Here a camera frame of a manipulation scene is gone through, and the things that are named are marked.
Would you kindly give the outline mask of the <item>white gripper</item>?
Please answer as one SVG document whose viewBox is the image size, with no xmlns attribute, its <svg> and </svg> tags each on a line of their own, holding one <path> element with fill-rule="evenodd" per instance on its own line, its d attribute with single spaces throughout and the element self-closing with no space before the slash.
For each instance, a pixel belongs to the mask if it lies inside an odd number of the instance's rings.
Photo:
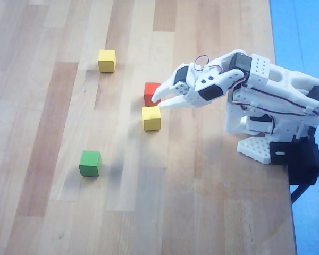
<svg viewBox="0 0 319 255">
<path fill-rule="evenodd" d="M 224 95 L 223 69 L 220 65 L 184 65 L 177 69 L 174 78 L 161 84 L 151 101 L 157 102 L 167 95 L 170 99 L 161 101 L 160 108 L 200 108 Z"/>
</svg>

